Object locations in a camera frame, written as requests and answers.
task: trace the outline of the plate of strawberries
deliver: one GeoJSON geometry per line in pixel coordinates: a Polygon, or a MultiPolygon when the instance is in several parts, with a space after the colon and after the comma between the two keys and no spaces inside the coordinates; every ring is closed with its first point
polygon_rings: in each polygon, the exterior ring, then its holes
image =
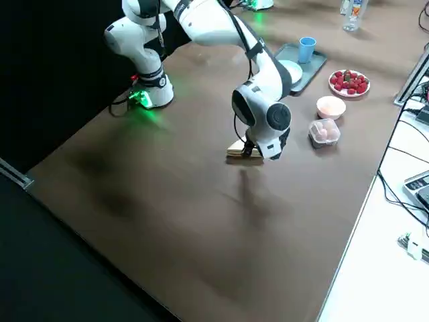
{"type": "Polygon", "coordinates": [[[369,91],[370,85],[369,79],[356,70],[338,70],[329,76],[330,88],[343,97],[360,97],[369,91]]]}

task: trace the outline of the white table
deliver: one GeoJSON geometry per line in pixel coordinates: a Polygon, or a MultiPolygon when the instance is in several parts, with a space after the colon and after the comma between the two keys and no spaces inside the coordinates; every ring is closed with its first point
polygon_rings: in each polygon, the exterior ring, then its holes
{"type": "MultiPolygon", "coordinates": [[[[421,106],[409,101],[406,108],[421,106]]],[[[429,127],[414,121],[413,115],[405,112],[401,119],[429,138],[429,127]]],[[[429,143],[402,122],[390,145],[429,161],[429,143]]],[[[428,169],[429,164],[392,149],[381,164],[389,186],[409,203],[402,190],[404,180],[428,169]]],[[[414,212],[426,222],[423,213],[414,212]]],[[[429,249],[423,226],[402,207],[388,203],[381,179],[374,178],[319,322],[429,321],[429,265],[415,261],[398,246],[398,237],[407,232],[417,233],[429,249]]]]}

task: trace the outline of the brown table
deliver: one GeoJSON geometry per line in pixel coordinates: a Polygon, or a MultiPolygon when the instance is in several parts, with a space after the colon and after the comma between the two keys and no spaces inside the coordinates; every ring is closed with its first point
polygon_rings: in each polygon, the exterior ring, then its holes
{"type": "Polygon", "coordinates": [[[292,132],[280,160],[225,162],[237,139],[231,92],[247,63],[239,48],[191,44],[166,61],[168,108],[102,112],[31,171],[32,193],[185,321],[315,320],[397,117],[393,96],[426,39],[420,4],[374,1],[353,37],[331,2],[244,15],[273,49],[311,35],[330,57],[301,97],[284,100],[292,132]],[[365,73],[371,92],[347,102],[338,146],[316,152],[308,124],[340,68],[365,73]]]}

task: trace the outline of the table surface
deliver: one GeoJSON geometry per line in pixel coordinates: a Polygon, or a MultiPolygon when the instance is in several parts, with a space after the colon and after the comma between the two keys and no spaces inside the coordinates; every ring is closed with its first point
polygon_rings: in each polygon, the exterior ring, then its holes
{"type": "MultiPolygon", "coordinates": [[[[406,108],[421,106],[410,101],[406,108]]],[[[429,127],[413,115],[404,113],[401,119],[429,138],[429,127]]],[[[390,146],[429,161],[429,143],[404,123],[398,124],[390,146]]],[[[405,179],[428,169],[429,164],[392,149],[381,164],[387,183],[407,203],[413,202],[402,190],[405,179]]],[[[413,213],[426,222],[423,212],[413,213]]],[[[428,320],[424,308],[428,306],[429,265],[413,260],[398,246],[398,237],[405,233],[416,234],[429,249],[424,226],[403,208],[388,203],[381,179],[376,178],[319,322],[428,320]]]]}
{"type": "Polygon", "coordinates": [[[284,99],[292,132],[280,160],[225,162],[237,139],[230,93],[247,63],[238,48],[191,44],[166,60],[169,107],[118,119],[104,111],[31,171],[32,193],[185,321],[314,321],[399,113],[393,97],[425,44],[416,7],[376,5],[351,36],[339,2],[323,2],[243,15],[273,51],[313,31],[330,57],[302,96],[284,99]],[[397,10],[412,23],[374,23],[397,10]],[[381,52],[395,32],[415,35],[413,46],[384,59],[357,60],[342,45],[381,52]],[[371,91],[347,101],[338,146],[314,151],[315,102],[342,68],[363,72],[371,91]]]}

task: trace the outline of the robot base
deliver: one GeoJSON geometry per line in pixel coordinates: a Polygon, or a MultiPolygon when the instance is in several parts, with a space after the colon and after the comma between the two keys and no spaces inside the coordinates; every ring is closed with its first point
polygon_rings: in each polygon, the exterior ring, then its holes
{"type": "Polygon", "coordinates": [[[170,79],[166,75],[166,83],[163,87],[146,87],[137,81],[129,96],[146,109],[153,109],[156,107],[165,107],[174,98],[173,86],[170,79]]]}

